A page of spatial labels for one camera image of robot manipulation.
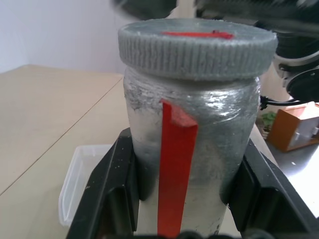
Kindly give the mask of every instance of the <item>gray lid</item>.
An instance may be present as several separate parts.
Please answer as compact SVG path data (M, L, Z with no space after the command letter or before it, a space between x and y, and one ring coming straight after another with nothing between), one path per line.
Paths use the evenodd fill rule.
M232 39L164 32L227 32ZM181 79L249 78L269 68L276 35L252 26L204 19L156 19L119 30L121 60L141 71Z

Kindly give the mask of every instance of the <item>plastic box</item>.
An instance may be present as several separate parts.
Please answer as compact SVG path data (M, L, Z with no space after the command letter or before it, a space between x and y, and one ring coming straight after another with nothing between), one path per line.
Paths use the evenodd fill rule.
M59 197L59 220L71 226L86 184L93 169L112 145L84 145L75 149Z

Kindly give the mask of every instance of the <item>gray jar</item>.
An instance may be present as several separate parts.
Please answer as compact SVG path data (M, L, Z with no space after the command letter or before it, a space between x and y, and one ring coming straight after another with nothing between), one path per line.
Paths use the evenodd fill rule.
M234 37L164 34L213 30ZM138 234L158 232L161 99L181 107L198 123L180 230L203 236L218 232L256 119L257 76L268 69L276 46L271 32L224 21L158 19L119 30L142 199Z

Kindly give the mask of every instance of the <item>beige table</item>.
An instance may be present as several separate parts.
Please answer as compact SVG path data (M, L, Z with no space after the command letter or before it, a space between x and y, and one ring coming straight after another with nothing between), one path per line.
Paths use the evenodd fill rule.
M34 65L0 74L0 194L121 78Z
M95 94L99 96L84 107L86 111L82 111L82 114L71 114L68 119L73 117L73 121L70 120L70 123L64 126L63 130L56 126L60 131L50 138L50 143L47 140L45 146L40 147L39 153L42 153L42 156L38 160L36 157L39 153L34 153L33 159L30 156L31 159L28 159L30 165L26 163L24 168L22 167L20 170L22 173L11 176L7 184L2 187L3 189L10 186L10 182L12 182L12 185L0 196L1 239L65 238L68 228L59 224L58 198L75 148L84 144L112 144L121 130L129 126L121 76L103 73L76 73L51 68L46 68L43 71L42 68L37 67L34 68L34 71L38 73L33 74L40 74L42 77L45 77L47 71L50 71L51 74L54 74L55 71L59 72L56 77L63 78L65 85L72 86L68 88L69 93L75 95L77 92L73 86L77 84L76 78L85 74L85 78L90 79L91 85L94 87L89 86L83 80L82 87L90 91L90 94L83 97L79 104L85 104L83 101L89 101L89 98L94 97ZM101 79L106 82L103 90L100 89ZM61 106L63 102L58 101L57 104ZM55 108L56 106L54 106L54 102L51 102L47 107ZM27 133L20 135L20 140L23 141L23 137L28 143L29 135ZM252 132L252 137L264 154L272 158L256 128ZM36 132L32 138L34 142L39 142L36 140ZM239 236L229 210L227 210L221 226L221 233Z

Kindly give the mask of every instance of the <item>red marking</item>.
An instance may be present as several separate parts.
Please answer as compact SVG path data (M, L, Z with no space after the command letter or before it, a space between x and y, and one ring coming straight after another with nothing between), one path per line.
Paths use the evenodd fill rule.
M174 238L180 232L198 124L180 107L161 102L158 234Z
M171 36L188 36L188 37L219 37L224 39L232 39L234 38L233 34L228 32L221 32L221 31L212 31L212 32L171 32L165 31L163 32L165 35Z

